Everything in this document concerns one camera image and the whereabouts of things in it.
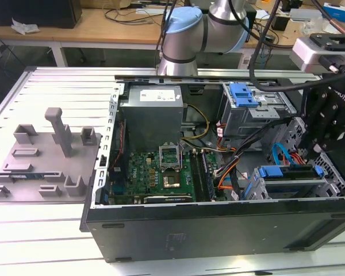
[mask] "wooden desk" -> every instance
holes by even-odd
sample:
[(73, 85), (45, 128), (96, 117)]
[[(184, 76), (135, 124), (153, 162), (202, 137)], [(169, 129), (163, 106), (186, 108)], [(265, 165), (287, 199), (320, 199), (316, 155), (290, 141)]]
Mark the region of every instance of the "wooden desk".
[[(258, 7), (270, 11), (273, 7), (271, 3), (259, 3)], [(145, 17), (144, 14), (132, 13), (128, 16), (118, 17), (119, 20), (131, 20)], [(154, 17), (158, 23), (162, 16)], [(296, 38), (300, 37), (301, 23), (289, 21), (284, 32), (277, 32), (280, 37), (280, 44), (292, 45)], [(52, 48), (57, 66), (67, 66), (63, 48), (101, 48), (101, 49), (155, 49), (156, 42), (160, 34), (160, 26), (157, 24), (147, 25), (123, 25), (105, 18), (101, 9), (83, 9), (82, 18), (74, 29), (59, 29), (40, 27), (40, 32), (21, 35), (11, 27), (0, 27), (0, 38), (7, 45), (41, 46)], [(251, 39), (245, 43), (240, 50), (244, 58), (250, 57), (253, 53), (257, 41)], [(289, 51), (279, 50), (275, 54), (288, 54)]]

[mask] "power cable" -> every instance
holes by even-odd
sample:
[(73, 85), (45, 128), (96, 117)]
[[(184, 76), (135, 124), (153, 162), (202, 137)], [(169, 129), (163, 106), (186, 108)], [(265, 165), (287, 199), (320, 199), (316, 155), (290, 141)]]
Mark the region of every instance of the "power cable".
[(23, 66), (23, 67), (26, 67), (25, 63), (22, 62), (22, 60), (20, 58), (18, 58), (18, 56), (16, 54), (14, 54), (14, 52), (10, 49), (10, 47), (8, 45), (5, 44), (4, 41), (2, 41), (2, 39), (0, 38), (0, 42), (2, 45), (5, 46), (6, 49), (9, 50), (9, 52), (19, 61), (19, 63)]

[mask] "green circuit board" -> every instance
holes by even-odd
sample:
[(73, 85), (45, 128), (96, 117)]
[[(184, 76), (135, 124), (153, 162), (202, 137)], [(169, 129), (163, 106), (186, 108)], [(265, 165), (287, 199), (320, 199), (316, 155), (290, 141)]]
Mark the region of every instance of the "green circuit board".
[[(195, 201), (194, 183), (191, 177), (189, 152), (181, 156), (182, 166), (179, 170), (161, 172), (159, 152), (132, 152), (129, 155), (128, 181), (123, 194), (111, 196), (114, 204), (132, 204), (133, 197), (146, 196), (192, 196)], [(214, 154), (206, 154), (210, 172), (217, 168)], [(176, 152), (163, 154), (166, 163), (176, 162)], [(178, 187), (165, 187), (167, 177), (173, 175)]]
[[(180, 187), (164, 188), (163, 173), (160, 170), (158, 152), (134, 152), (129, 158), (129, 179), (126, 191), (128, 194), (188, 194), (193, 196), (194, 187), (191, 182), (188, 153), (183, 154), (183, 166), (179, 172)], [(176, 161), (175, 156), (164, 156), (164, 162)]]

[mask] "computer equipment on desk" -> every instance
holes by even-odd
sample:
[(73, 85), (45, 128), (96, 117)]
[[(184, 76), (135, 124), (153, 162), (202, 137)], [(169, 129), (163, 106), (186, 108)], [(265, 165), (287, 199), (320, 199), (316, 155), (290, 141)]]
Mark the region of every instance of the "computer equipment on desk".
[(0, 26), (10, 26), (14, 19), (39, 27), (71, 29), (81, 15), (80, 0), (0, 0)]

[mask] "white paper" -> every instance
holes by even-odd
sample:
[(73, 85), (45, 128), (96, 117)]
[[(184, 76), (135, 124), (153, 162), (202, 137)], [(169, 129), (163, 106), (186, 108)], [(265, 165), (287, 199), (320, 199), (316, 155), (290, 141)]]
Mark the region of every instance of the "white paper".
[(326, 33), (335, 33), (335, 34), (339, 34), (340, 32), (338, 30), (336, 30), (336, 28), (334, 26), (332, 26), (329, 22), (326, 26), (323, 26), (323, 31)]
[(140, 92), (141, 102), (175, 102), (174, 90), (145, 89)]
[(265, 10), (257, 10), (257, 14), (255, 15), (255, 19), (269, 19), (270, 15)]
[(37, 33), (39, 32), (39, 27), (36, 24), (22, 24), (18, 21), (15, 21), (14, 19), (11, 19), (13, 24), (11, 28), (18, 33), (25, 35), (26, 33)]

